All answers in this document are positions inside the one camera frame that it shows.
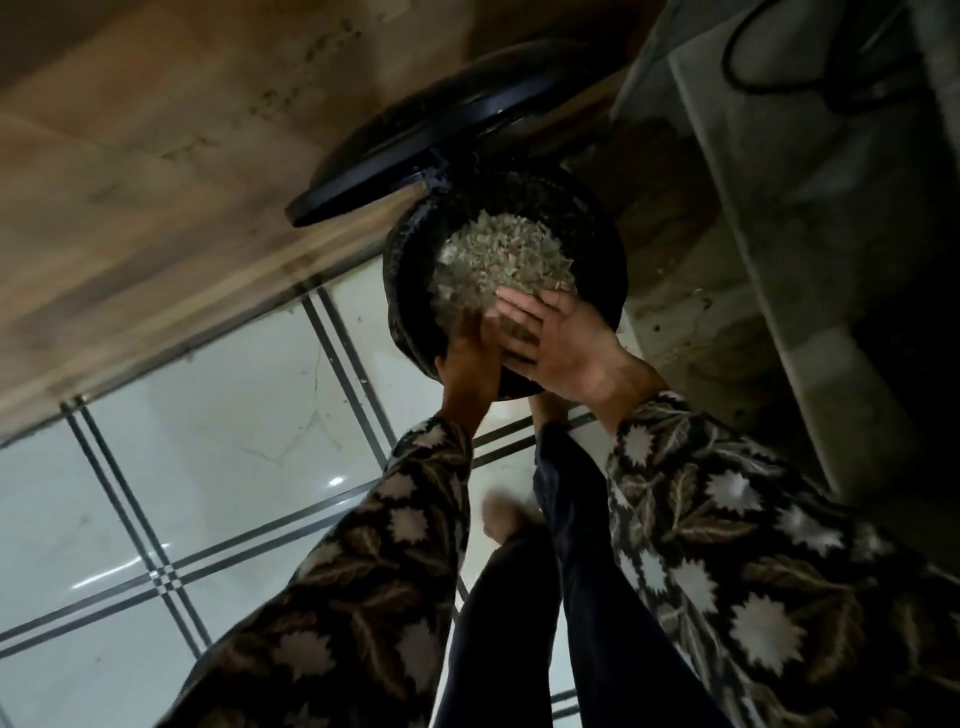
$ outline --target leg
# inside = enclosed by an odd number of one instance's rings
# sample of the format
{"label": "leg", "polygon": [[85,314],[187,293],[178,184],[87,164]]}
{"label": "leg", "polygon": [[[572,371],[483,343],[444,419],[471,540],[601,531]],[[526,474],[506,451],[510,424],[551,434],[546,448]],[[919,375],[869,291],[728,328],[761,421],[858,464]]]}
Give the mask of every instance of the leg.
{"label": "leg", "polygon": [[560,559],[585,728],[729,726],[616,565],[606,478],[564,422],[540,428],[534,492]]}
{"label": "leg", "polygon": [[515,504],[484,504],[485,532],[502,546],[457,619],[437,728],[549,728],[548,670],[560,612],[550,531]]}

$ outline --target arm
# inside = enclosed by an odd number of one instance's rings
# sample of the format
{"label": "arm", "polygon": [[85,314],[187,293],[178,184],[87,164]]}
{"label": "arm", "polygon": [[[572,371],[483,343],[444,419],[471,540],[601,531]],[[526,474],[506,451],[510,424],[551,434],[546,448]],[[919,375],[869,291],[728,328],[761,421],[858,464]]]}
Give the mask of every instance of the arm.
{"label": "arm", "polygon": [[160,726],[426,725],[467,548],[470,438],[496,395],[489,327],[438,361],[444,404],[280,594],[197,663]]}
{"label": "arm", "polygon": [[507,366],[614,435],[613,551],[735,725],[921,725],[960,692],[960,579],[695,412],[588,304],[503,289]]}

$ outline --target wooden surface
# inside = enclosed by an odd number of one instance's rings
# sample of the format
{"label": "wooden surface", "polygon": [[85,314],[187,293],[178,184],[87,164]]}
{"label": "wooden surface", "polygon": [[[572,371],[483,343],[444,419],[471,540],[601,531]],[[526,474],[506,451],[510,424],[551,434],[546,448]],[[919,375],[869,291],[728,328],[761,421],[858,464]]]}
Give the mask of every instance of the wooden surface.
{"label": "wooden surface", "polygon": [[302,230],[282,210],[379,109],[638,3],[475,5],[5,3],[0,442],[377,242],[419,189]]}

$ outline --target black tile border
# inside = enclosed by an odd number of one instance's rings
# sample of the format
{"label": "black tile border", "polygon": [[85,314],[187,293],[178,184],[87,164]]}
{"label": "black tile border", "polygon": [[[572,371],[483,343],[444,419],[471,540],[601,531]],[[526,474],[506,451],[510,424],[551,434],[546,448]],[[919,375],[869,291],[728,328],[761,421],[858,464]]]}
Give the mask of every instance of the black tile border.
{"label": "black tile border", "polygon": [[312,523],[308,523],[307,525],[301,526],[293,531],[288,531],[281,536],[277,536],[275,539],[271,539],[270,541],[265,541],[262,544],[248,548],[246,551],[240,551],[232,556],[228,556],[226,559],[218,561],[215,564],[210,564],[209,566],[202,567],[196,571],[191,571],[185,576],[182,576],[180,580],[183,582],[184,586],[187,584],[192,584],[193,582],[199,581],[205,576],[209,576],[217,571],[223,571],[224,569],[229,569],[237,564],[242,564],[245,561],[250,561],[252,558],[265,554],[269,551],[273,551],[275,548],[292,544],[294,541],[297,541],[304,536],[309,536],[311,533],[316,533],[324,528],[336,525],[345,515],[346,513],[335,513],[332,516],[327,516],[319,521],[313,521]]}
{"label": "black tile border", "polygon": [[363,407],[360,405],[360,400],[357,399],[356,392],[353,391],[353,386],[350,384],[350,380],[347,377],[347,371],[344,369],[343,363],[337,356],[337,352],[333,349],[333,342],[330,341],[330,337],[327,335],[326,330],[324,329],[324,324],[320,320],[320,315],[317,313],[317,309],[314,307],[313,302],[310,301],[309,296],[304,296],[300,302],[303,304],[303,309],[306,311],[307,318],[310,319],[310,324],[313,326],[313,330],[316,332],[317,338],[320,339],[320,345],[324,349],[326,359],[330,362],[330,366],[333,368],[333,373],[336,375],[337,381],[340,382],[340,388],[344,391],[344,396],[347,398],[350,409],[353,410],[353,416],[360,424],[360,429],[363,430],[364,437],[367,438],[367,443],[373,450],[373,456],[376,458],[376,461],[379,463],[381,469],[386,468],[387,456],[384,454],[383,448],[380,447],[380,441],[377,439],[376,433],[373,432],[370,420],[367,419],[367,413],[363,411]]}
{"label": "black tile border", "polygon": [[520,432],[522,429],[533,426],[534,419],[533,417],[527,416],[522,420],[517,420],[514,423],[509,423],[508,425],[503,425],[497,429],[493,429],[490,432],[486,432],[479,437],[473,438],[473,446],[475,448],[483,447],[489,443],[499,440],[501,437],[506,437],[507,435],[512,435],[515,432]]}
{"label": "black tile border", "polygon": [[129,592],[136,587],[151,584],[152,582],[153,579],[150,578],[150,574],[141,573],[140,575],[135,576],[133,579],[127,579],[127,581],[117,584],[114,587],[110,587],[109,589],[104,589],[102,592],[98,592],[95,595],[86,596],[79,601],[68,604],[65,607],[55,609],[53,612],[47,612],[41,617],[18,624],[15,627],[8,629],[6,632],[0,632],[0,644],[6,642],[7,640],[11,640],[18,635],[22,635],[25,632],[31,632],[38,627],[42,627],[44,624],[50,624],[58,619],[69,617],[72,614],[81,612],[87,607],[91,607],[94,604],[99,604],[102,601],[110,599],[112,596],[121,595],[123,592]]}
{"label": "black tile border", "polygon": [[[84,435],[84,432],[80,429],[80,425],[77,424],[75,413],[72,411],[67,411],[65,414],[66,414],[66,421],[69,423],[70,429],[73,431],[74,437],[77,439],[77,442],[80,445],[81,450],[84,451],[84,455],[86,456],[86,461],[90,464],[90,467],[93,469],[94,473],[96,474],[97,480],[100,481],[100,486],[104,489],[104,493],[107,495],[107,499],[110,501],[110,505],[113,506],[114,512],[117,514],[117,517],[120,519],[120,522],[123,523],[124,530],[127,531],[127,536],[130,538],[131,542],[133,543],[133,547],[136,549],[136,553],[140,557],[140,561],[143,563],[144,568],[146,568],[148,571],[156,571],[156,566],[154,565],[153,560],[150,558],[150,553],[147,551],[147,548],[144,546],[143,541],[140,539],[140,534],[138,534],[136,532],[136,529],[133,527],[133,523],[130,520],[130,516],[127,515],[127,511],[124,510],[124,507],[120,502],[119,496],[117,496],[117,494],[113,491],[113,488],[110,486],[110,482],[107,478],[107,475],[104,473],[103,467],[100,465],[100,461],[97,459],[97,456],[94,454],[93,448],[86,441],[86,436]],[[148,574],[148,578],[150,578],[156,584],[156,581],[149,574]],[[156,590],[154,590],[152,594],[150,592],[147,592],[148,596],[158,595],[158,594],[159,592]],[[127,600],[127,602],[121,602],[121,604],[128,603],[128,602],[130,602],[129,599]],[[194,643],[193,637],[190,635],[190,631],[186,628],[186,625],[183,623],[179,615],[177,615],[177,610],[173,604],[173,601],[169,599],[164,599],[164,603],[167,605],[167,608],[170,610],[171,614],[173,615],[174,621],[177,623],[177,627],[180,629],[180,633],[183,635],[183,638],[186,640],[186,643],[190,647],[191,651],[193,652],[194,657],[199,658],[201,655],[201,652],[197,648],[196,644]],[[108,614],[114,614],[115,611],[119,611],[119,610],[116,610],[115,607],[116,605],[111,605],[106,609],[102,610],[101,612],[95,613],[95,615],[91,615],[89,617],[100,615],[100,614],[103,614],[104,612]],[[78,619],[77,622],[71,622],[71,624],[88,623],[88,622],[84,622],[85,619],[87,618]],[[58,631],[59,629],[61,628],[54,628],[53,630],[51,630],[46,634],[53,634],[54,636],[56,636],[57,634],[61,634],[61,632]],[[34,642],[34,640],[38,640],[45,636],[46,635],[39,635],[35,638],[25,640],[24,642],[19,643],[14,647],[10,647],[9,649],[17,649],[18,647],[24,644],[29,645],[32,643],[36,643]],[[8,650],[0,650],[0,659],[3,659],[3,657],[7,652]]]}
{"label": "black tile border", "polygon": [[560,702],[563,702],[564,700],[569,700],[571,697],[576,697],[576,696],[577,696],[577,692],[575,690],[557,692],[553,695],[550,695],[550,702],[560,703]]}
{"label": "black tile border", "polygon": [[225,541],[221,541],[219,544],[214,544],[213,546],[208,546],[207,548],[195,551],[189,556],[184,556],[182,559],[175,561],[173,564],[174,569],[183,569],[191,564],[196,564],[198,561],[202,561],[205,558],[214,556],[218,553],[233,548],[234,546],[240,546],[247,541],[252,541],[258,536],[263,536],[271,531],[276,531],[285,525],[295,523],[300,519],[306,518],[307,516],[312,516],[320,511],[325,511],[327,508],[338,506],[341,503],[350,500],[351,498],[365,495],[373,490],[373,486],[376,485],[376,482],[376,480],[368,480],[366,483],[354,486],[353,488],[345,490],[343,493],[339,493],[336,496],[331,496],[325,500],[320,500],[313,505],[308,505],[306,508],[301,508],[299,511],[294,511],[286,516],[281,516],[278,519],[264,523],[263,525],[259,525],[257,528],[251,528],[249,531],[244,531],[236,536],[231,536]]}
{"label": "black tile border", "polygon": [[[120,486],[120,490],[123,492],[124,497],[127,499],[127,503],[130,505],[131,510],[133,510],[133,516],[140,521],[140,527],[143,528],[144,534],[147,536],[147,540],[150,542],[150,545],[154,548],[154,553],[156,554],[156,559],[159,561],[161,567],[172,567],[170,559],[167,557],[166,551],[163,549],[163,544],[160,543],[160,539],[156,537],[156,532],[154,528],[150,525],[150,521],[147,519],[147,514],[144,512],[143,507],[140,505],[140,501],[136,499],[136,496],[133,494],[133,490],[130,487],[130,483],[127,482],[127,478],[123,475],[123,471],[120,470],[120,465],[117,463],[116,458],[113,457],[113,452],[110,450],[110,446],[107,444],[107,440],[104,438],[103,433],[100,431],[100,427],[97,426],[97,423],[93,419],[93,414],[85,405],[80,407],[81,415],[86,422],[86,426],[89,427],[90,432],[93,434],[93,439],[96,441],[97,446],[100,448],[100,452],[107,459],[107,464],[110,467],[110,470],[113,472],[113,477],[116,478],[117,484]],[[200,635],[200,639],[204,643],[204,647],[210,647],[213,644],[213,641],[210,639],[210,633],[206,629],[204,621],[200,619],[200,614],[197,612],[197,608],[193,605],[193,602],[190,600],[190,596],[183,589],[174,589],[172,590],[177,594],[180,603],[183,605],[183,609],[186,611],[187,616],[190,617],[190,620],[193,622],[194,627],[197,629],[197,633]],[[172,600],[167,599],[168,594],[164,594],[164,603],[172,611],[176,612]],[[188,630],[186,625],[181,624],[180,617],[174,615],[174,620],[177,622],[177,626],[180,627],[180,631],[184,632],[184,636],[187,634]],[[198,651],[196,646],[193,644],[193,639],[187,640],[195,652]]]}
{"label": "black tile border", "polygon": [[554,711],[551,717],[554,720],[560,720],[562,717],[576,716],[578,713],[580,713],[580,706],[571,705],[569,708],[561,708],[559,711]]}
{"label": "black tile border", "polygon": [[117,602],[116,604],[111,604],[105,609],[100,610],[99,612],[94,612],[93,614],[84,615],[76,621],[72,621],[69,624],[62,624],[59,627],[51,629],[49,632],[44,632],[42,635],[36,635],[31,637],[29,640],[24,640],[22,643],[13,644],[10,647],[5,649],[0,649],[0,660],[4,658],[11,657],[12,655],[17,654],[18,652],[23,652],[25,649],[30,649],[35,647],[38,644],[43,644],[50,642],[56,637],[65,635],[74,630],[80,629],[81,627],[86,627],[88,624],[92,624],[95,621],[100,621],[107,617],[112,617],[115,614],[120,612],[125,612],[131,607],[135,607],[138,604],[143,604],[145,601],[150,601],[153,598],[158,596],[156,591],[143,592],[136,596],[131,596],[129,599],[124,601]]}
{"label": "black tile border", "polygon": [[[341,389],[343,390],[345,396],[348,399],[348,403],[350,405],[351,410],[353,411],[354,416],[357,419],[357,422],[360,424],[360,427],[364,432],[364,436],[366,437],[368,444],[370,445],[373,451],[374,457],[376,458],[381,468],[385,467],[387,463],[386,454],[383,452],[383,449],[380,446],[380,442],[377,439],[375,433],[373,432],[371,422],[369,418],[366,416],[366,413],[364,412],[359,399],[357,399],[356,392],[354,391],[353,386],[351,385],[348,379],[347,372],[344,368],[344,365],[340,361],[339,356],[334,350],[332,341],[330,340],[330,337],[324,328],[323,322],[320,319],[320,316],[317,312],[316,307],[310,301],[310,296],[309,296],[311,290],[316,291],[317,296],[319,297],[320,302],[324,307],[324,311],[326,312],[326,315],[330,319],[330,323],[333,326],[334,333],[337,336],[338,340],[340,341],[341,346],[344,349],[344,352],[346,353],[348,364],[356,374],[358,380],[360,381],[361,388],[363,389],[364,394],[371,405],[373,415],[377,419],[377,423],[379,424],[381,431],[386,436],[388,442],[390,442],[391,444],[395,443],[396,434],[394,433],[390,425],[390,421],[387,418],[386,412],[379,400],[379,397],[376,394],[376,391],[372,385],[372,382],[370,378],[367,376],[366,370],[364,369],[363,363],[360,360],[357,350],[353,346],[352,339],[350,338],[349,332],[347,331],[347,328],[344,324],[343,317],[340,315],[340,312],[337,309],[336,304],[333,302],[332,298],[330,297],[329,293],[324,288],[326,283],[340,277],[345,273],[348,273],[349,271],[359,267],[360,265],[363,265],[364,263],[369,262],[370,260],[374,259],[377,255],[379,255],[379,253],[380,253],[380,250],[378,246],[372,247],[369,250],[362,252],[362,254],[360,255],[352,256],[350,260],[344,261],[346,263],[345,265],[338,265],[335,267],[335,269],[331,269],[325,274],[314,276],[311,279],[305,281],[304,283],[295,285],[291,287],[289,290],[282,292],[277,296],[271,297],[268,301],[265,301],[263,304],[259,306],[255,306],[249,311],[233,317],[228,322],[224,323],[222,326],[212,329],[211,331],[201,334],[197,337],[194,337],[189,342],[178,345],[173,349],[171,349],[169,352],[165,352],[161,354],[160,356],[156,357],[155,360],[152,360],[152,363],[148,367],[146,367],[142,371],[137,372],[135,375],[120,378],[112,382],[110,385],[100,388],[95,394],[95,397],[101,397],[116,389],[119,389],[121,386],[125,386],[126,384],[136,379],[146,376],[151,372],[155,371],[156,369],[159,369],[160,367],[165,366],[169,363],[172,363],[178,358],[181,358],[185,354],[195,351],[200,347],[211,344],[215,340],[222,338],[226,335],[229,335],[230,333],[233,333],[235,330],[239,329],[240,327],[248,323],[251,323],[256,318],[259,318],[260,316],[264,316],[275,310],[278,310],[281,306],[291,301],[295,301],[297,298],[299,298],[300,303],[303,305],[303,308],[307,314],[307,318],[309,319],[310,324],[314,329],[314,332],[317,334],[317,337],[320,340],[321,346],[324,350],[324,355],[326,356],[327,360],[329,361],[331,367],[334,370],[334,374],[336,375],[341,385]],[[234,536],[230,539],[227,539],[221,542],[220,544],[216,544],[214,546],[209,546],[207,548],[201,549],[200,551],[197,551],[193,554],[189,554],[184,558],[179,559],[174,563],[171,563],[167,558],[166,553],[162,545],[160,544],[159,539],[156,536],[156,533],[154,532],[153,528],[150,526],[150,522],[147,520],[146,514],[144,513],[142,507],[140,506],[139,501],[137,501],[135,495],[133,494],[132,489],[130,488],[130,485],[127,482],[125,476],[123,476],[123,473],[119,465],[117,464],[116,459],[114,458],[113,453],[106,442],[106,439],[103,437],[103,434],[101,433],[99,427],[96,425],[96,422],[92,417],[92,414],[89,412],[89,410],[85,406],[88,401],[89,401],[88,398],[84,398],[84,399],[77,398],[75,402],[72,403],[72,405],[63,404],[60,408],[61,413],[58,416],[51,417],[34,427],[30,427],[29,429],[8,438],[7,440],[0,443],[0,449],[5,448],[25,437],[29,437],[30,435],[35,434],[36,432],[40,431],[46,426],[54,425],[61,419],[65,419],[68,422],[71,430],[73,431],[75,438],[80,444],[81,449],[84,451],[84,455],[86,456],[88,463],[90,464],[95,475],[97,476],[98,481],[101,483],[101,486],[104,488],[104,492],[107,495],[108,500],[110,501],[118,517],[123,523],[128,536],[130,537],[134,547],[137,550],[138,555],[140,556],[141,561],[143,562],[143,565],[146,568],[148,568],[150,572],[161,571],[161,570],[164,570],[163,569],[164,567],[167,567],[172,573],[173,577],[180,582],[181,586],[186,586],[187,584],[193,583],[203,578],[206,575],[210,575],[211,573],[215,573],[217,571],[227,569],[230,566],[233,566],[235,564],[241,563],[248,559],[254,558],[255,556],[258,556],[262,553],[266,553],[270,550],[273,550],[274,548],[291,543],[292,541],[295,541],[298,538],[302,538],[304,535],[308,535],[309,533],[316,532],[317,530],[320,530],[327,524],[335,523],[340,518],[342,518],[346,513],[338,513],[333,516],[320,519],[319,521],[309,523],[308,525],[302,528],[283,534],[282,536],[279,536],[268,542],[265,542],[258,546],[254,546],[253,548],[249,548],[246,551],[241,551],[238,554],[234,554],[232,556],[229,556],[221,560],[220,562],[198,569],[184,577],[178,576],[176,574],[176,569],[183,569],[205,558],[214,556],[217,553],[221,553],[235,546],[239,546],[259,536],[266,535],[273,530],[289,525],[290,523],[296,522],[299,519],[306,518],[310,515],[323,511],[326,508],[334,507],[340,504],[341,502],[349,500],[352,497],[356,497],[358,495],[367,493],[369,490],[372,489],[372,487],[376,483],[376,480],[373,480],[373,481],[364,483],[362,485],[355,486],[354,488],[351,488],[348,491],[344,491],[343,493],[337,496],[319,501],[313,505],[307,506],[306,508],[300,509],[299,511],[296,511],[292,514],[288,514],[287,516],[265,523],[261,526],[258,526],[257,528],[251,529],[250,531],[247,531],[245,533],[239,534],[238,536]],[[159,562],[158,568],[155,568],[154,563],[149,556],[149,552],[146,550],[146,547],[144,546],[143,541],[140,539],[139,534],[136,532],[135,528],[133,527],[129,516],[127,515],[126,511],[124,510],[120,502],[119,497],[113,492],[113,489],[109,484],[109,480],[107,479],[106,474],[103,470],[103,467],[100,465],[96,455],[93,453],[92,448],[90,447],[89,443],[86,441],[86,438],[83,432],[80,430],[79,426],[77,425],[75,420],[76,412],[79,412],[81,414],[81,416],[84,419],[84,422],[89,427],[90,432],[92,433],[95,441],[97,442],[98,448],[100,449],[105,459],[107,460],[108,466],[111,472],[116,478],[117,483],[120,489],[122,490],[124,496],[127,498],[129,505],[133,510],[134,517],[137,519],[140,526],[143,528],[144,534],[146,535],[147,539],[150,541],[151,546],[154,548],[157,560]],[[594,422],[595,420],[596,418],[593,416],[592,413],[587,413],[571,420],[569,428],[573,430],[581,425],[586,425],[590,422]],[[533,423],[532,417],[526,417],[526,418],[517,420],[515,422],[508,423],[507,425],[503,425],[496,430],[487,432],[475,438],[473,441],[473,446],[475,448],[479,448],[484,445],[488,445],[490,443],[496,442],[501,438],[507,437],[508,435],[514,434],[516,432],[521,431],[522,429],[525,429],[528,426],[531,426],[532,423]],[[491,452],[485,453],[483,455],[480,455],[478,457],[475,457],[471,464],[471,468],[480,468],[484,465],[488,465],[503,457],[506,457],[515,452],[519,452],[523,449],[526,449],[531,445],[534,445],[535,443],[536,443],[536,437],[533,435],[525,438],[521,438],[520,440],[513,442],[509,445],[506,445],[503,448],[499,448]],[[162,592],[161,590],[163,589],[163,587],[160,586],[160,582],[157,579],[153,579],[149,573],[140,574],[132,579],[128,579],[127,581],[121,584],[118,584],[114,587],[103,590],[102,592],[99,592],[95,595],[85,597],[72,604],[66,605],[57,610],[49,612],[46,615],[43,615],[35,619],[31,619],[30,621],[19,624],[3,633],[0,633],[0,643],[2,643],[4,640],[8,640],[10,638],[24,634],[26,632],[35,630],[38,627],[43,626],[44,624],[52,623],[64,617],[68,617],[69,615],[80,612],[81,610],[86,609],[90,606],[93,606],[94,604],[97,604],[101,601],[106,601],[107,599],[118,596],[126,591],[135,589],[138,586],[150,583],[151,581],[154,582],[156,588],[152,591],[144,593],[143,595],[137,595],[123,602],[119,602],[120,605],[126,605],[126,606],[123,606],[122,608],[118,608],[117,604],[110,605],[109,607],[106,607],[100,612],[95,612],[90,615],[86,615],[83,618],[78,619],[77,621],[70,622],[65,625],[61,625],[60,627],[56,627],[50,632],[37,635],[23,643],[19,643],[17,645],[13,645],[12,647],[8,647],[7,649],[0,650],[0,659],[2,659],[5,656],[8,656],[9,654],[15,654],[16,652],[19,652],[22,649],[26,649],[29,646],[32,646],[33,644],[46,642],[48,639],[53,639],[59,634],[65,634],[66,632],[72,631],[73,629],[89,624],[92,621],[96,621],[97,619],[102,619],[104,617],[108,617],[110,615],[116,614],[119,611],[123,611],[123,609],[127,609],[131,606],[142,603],[143,601],[149,598],[153,598],[153,596],[155,595],[159,595],[163,598],[164,603],[166,604],[167,608],[170,610],[171,616],[176,622],[178,629],[181,631],[182,635],[184,636],[185,641],[190,646],[191,651],[193,651],[195,656],[199,657],[200,654],[202,653],[202,650],[198,648],[198,646],[196,645],[196,642],[193,640],[193,636],[191,635],[186,624],[184,623],[182,616],[179,614],[176,608],[176,605],[174,604],[172,597],[170,596],[171,592],[174,592],[177,594],[183,606],[183,609],[185,610],[187,616],[190,618],[195,628],[197,629],[197,632],[200,635],[204,643],[204,646],[210,646],[211,640],[209,637],[208,630],[206,629],[203,623],[203,620],[201,619],[199,613],[197,612],[196,608],[191,602],[188,594],[181,586],[175,586],[173,589],[170,589],[167,592]],[[467,586],[466,584],[464,584],[459,574],[457,577],[457,592],[460,594],[461,598],[464,600],[466,600],[466,598],[469,595]],[[458,615],[456,606],[454,606],[453,611],[456,617]]]}
{"label": "black tile border", "polygon": [[0,728],[13,728],[13,721],[7,715],[7,711],[0,705]]}
{"label": "black tile border", "polygon": [[330,298],[330,294],[327,292],[325,287],[321,286],[317,289],[317,297],[320,299],[320,303],[323,304],[326,315],[330,317],[330,323],[333,325],[333,331],[337,334],[337,338],[340,339],[340,343],[344,348],[344,352],[347,353],[347,360],[349,361],[350,366],[353,368],[353,371],[356,373],[357,378],[360,380],[360,386],[363,388],[364,394],[367,396],[367,401],[370,403],[370,407],[373,410],[373,415],[380,423],[380,428],[387,436],[387,442],[390,443],[390,447],[392,448],[394,445],[396,445],[396,434],[394,433],[394,429],[390,426],[390,420],[387,419],[387,413],[383,409],[383,405],[380,403],[380,397],[377,396],[376,390],[373,389],[373,383],[367,376],[367,371],[364,369],[363,362],[360,361],[360,355],[357,353],[356,347],[353,346],[353,340],[350,338],[347,327],[344,325],[344,319],[340,315],[340,311],[337,309],[333,299]]}
{"label": "black tile border", "polygon": [[[123,510],[122,506],[120,505],[119,499],[117,498],[116,494],[113,492],[112,488],[109,487],[108,485],[109,481],[106,478],[106,474],[104,473],[102,466],[100,465],[99,461],[97,461],[96,456],[93,454],[93,451],[90,448],[89,443],[86,441],[83,432],[79,429],[79,426],[76,423],[75,413],[71,410],[65,410],[64,419],[67,421],[67,423],[70,425],[70,428],[73,430],[74,436],[76,437],[78,444],[80,445],[81,449],[84,451],[84,455],[86,456],[87,462],[90,464],[90,467],[93,469],[94,474],[96,474],[98,481],[100,482],[101,486],[104,488],[104,492],[106,493],[107,498],[109,499],[110,503],[113,505],[114,510],[116,510],[118,517],[120,518],[121,522],[124,524],[124,527],[127,530],[127,533],[131,538],[131,541],[133,542],[134,546],[137,548],[137,554],[140,556],[141,559],[143,559],[145,554],[140,552],[140,549],[144,549],[145,551],[143,542],[140,540],[139,535],[136,533],[135,529],[133,529],[133,525],[130,522],[130,518],[127,516],[126,512]],[[573,430],[580,426],[588,425],[589,423],[592,423],[595,420],[596,420],[596,417],[591,412],[587,412],[583,415],[580,415],[579,417],[573,418],[570,421],[570,429]],[[520,420],[520,421],[517,421],[516,423],[511,423],[509,425],[504,425],[503,427],[500,427],[498,430],[494,430],[493,432],[487,433],[487,436],[494,435],[494,433],[499,433],[499,434],[497,434],[496,437],[493,439],[490,439],[488,437],[488,439],[485,440],[483,444],[487,444],[496,439],[512,434],[513,432],[517,432],[528,425],[529,423],[526,423],[524,420]],[[510,445],[507,445],[503,448],[494,450],[493,452],[489,452],[486,455],[483,455],[481,457],[474,458],[471,468],[472,469],[480,468],[480,467],[483,467],[484,465],[489,465],[490,463],[495,462],[496,460],[499,460],[503,457],[506,457],[507,455],[511,455],[515,452],[521,451],[522,449],[526,449],[535,443],[536,443],[536,437],[533,435],[526,438],[522,438],[521,440],[518,440],[515,443],[511,443]],[[253,539],[259,536],[266,535],[271,531],[277,530],[286,525],[299,521],[300,519],[309,517],[313,514],[319,513],[328,508],[336,507],[337,505],[340,505],[341,503],[347,500],[350,500],[354,497],[365,495],[366,493],[368,493],[370,490],[373,489],[378,479],[379,478],[375,480],[370,480],[366,483],[362,483],[361,485],[354,486],[353,488],[350,488],[349,490],[346,490],[343,493],[340,493],[336,496],[325,498],[324,500],[320,500],[312,505],[306,506],[305,508],[301,508],[299,511],[295,511],[291,514],[288,514],[287,516],[283,516],[279,519],[275,519],[274,521],[264,523],[263,525],[260,525],[257,528],[253,528],[249,531],[245,531],[244,533],[238,534],[237,536],[233,536],[229,539],[226,539],[220,542],[219,544],[208,546],[207,548],[201,549],[200,551],[196,551],[195,553],[184,556],[183,558],[173,562],[173,564],[171,564],[170,566],[172,566],[174,570],[182,570],[192,564],[197,563],[198,561],[202,561],[203,559],[209,558],[211,556],[215,556],[216,554],[222,553],[223,551],[226,551],[235,546],[240,546],[246,542],[252,541]],[[332,525],[338,522],[339,519],[341,519],[344,515],[347,514],[347,512],[348,511],[338,512],[336,514],[332,514],[331,516],[325,517],[318,521],[311,522],[294,531],[290,531],[270,541],[264,542],[263,544],[254,546],[252,548],[248,548],[245,551],[241,551],[237,554],[233,554],[219,562],[208,565],[206,567],[202,567],[201,569],[198,569],[196,571],[192,571],[186,574],[185,576],[179,576],[178,579],[180,580],[182,585],[185,587],[187,584],[192,584],[193,582],[200,580],[204,576],[208,576],[212,573],[216,573],[217,571],[228,569],[231,566],[234,566],[236,564],[252,559],[256,556],[259,556],[262,553],[271,551],[274,548],[278,548],[280,546],[284,546],[286,544],[292,543],[296,539],[301,538],[305,535],[308,535],[310,533],[315,533],[316,531],[323,529],[327,525]],[[151,562],[149,561],[149,558],[148,558],[148,560],[144,563],[145,565],[149,565]],[[25,632],[30,632],[34,629],[37,629],[38,627],[41,627],[44,624],[49,624],[59,619],[62,619],[64,617],[68,617],[71,614],[80,612],[81,610],[86,609],[87,607],[93,606],[94,604],[97,604],[102,601],[106,601],[107,599],[110,599],[124,592],[135,589],[138,586],[149,584],[152,581],[153,579],[151,579],[149,573],[140,574],[134,578],[128,579],[127,581],[121,584],[117,584],[116,586],[110,587],[109,589],[105,589],[102,592],[99,592],[95,595],[87,596],[83,599],[80,599],[79,601],[73,602],[72,604],[68,604],[64,607],[60,607],[59,609],[54,610],[53,612],[49,612],[41,617],[31,619],[30,621],[23,622],[22,624],[18,624],[17,626],[11,629],[8,629],[3,633],[0,633],[0,643],[8,639],[11,639],[13,637],[17,637],[18,635],[24,634]],[[467,585],[463,582],[463,579],[461,579],[459,575],[457,576],[457,592],[460,594],[460,597],[464,600],[466,600],[467,597],[469,596],[469,590],[467,589]],[[105,607],[103,610],[99,612],[94,612],[89,615],[85,615],[84,617],[76,621],[69,622],[59,627],[55,627],[49,632],[45,632],[35,637],[32,637],[29,640],[26,640],[22,643],[18,643],[11,647],[7,647],[6,649],[0,649],[0,659],[3,659],[4,657],[7,657],[12,654],[16,654],[17,652],[22,651],[22,649],[27,649],[29,646],[33,646],[34,644],[40,644],[40,643],[46,642],[48,639],[53,639],[58,635],[71,632],[73,631],[73,629],[77,629],[79,627],[85,626],[94,621],[97,621],[98,619],[102,619],[102,618],[114,615],[117,612],[121,612],[124,609],[127,609],[132,606],[136,606],[137,604],[140,604],[143,601],[146,601],[147,599],[153,598],[155,596],[161,596],[161,594],[156,589],[150,590],[149,592],[146,592],[142,595],[136,595],[134,597],[131,597],[130,599],[119,602],[119,604],[121,605],[126,605],[126,606],[123,606],[122,608],[117,608],[116,604],[110,605],[108,607]],[[174,617],[174,620],[177,621],[178,627],[182,625],[181,619]],[[189,632],[187,631],[184,634],[184,640],[187,642],[188,645],[190,645],[191,642],[193,641],[190,637],[188,637],[188,635],[189,635]]]}

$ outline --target white tile floor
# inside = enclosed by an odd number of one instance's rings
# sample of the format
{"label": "white tile floor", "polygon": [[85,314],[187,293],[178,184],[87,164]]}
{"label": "white tile floor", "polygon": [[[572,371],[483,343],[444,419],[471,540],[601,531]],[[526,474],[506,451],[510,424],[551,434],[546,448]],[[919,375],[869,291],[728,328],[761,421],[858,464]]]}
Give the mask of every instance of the white tile floor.
{"label": "white tile floor", "polygon": [[[16,554],[0,564],[0,728],[151,725],[440,393],[390,340],[375,260],[0,450],[0,548]],[[531,493],[528,415],[498,403],[478,433],[467,587],[494,548],[485,493]],[[574,437],[603,462],[597,423]],[[550,684],[557,725],[579,725],[563,616]]]}

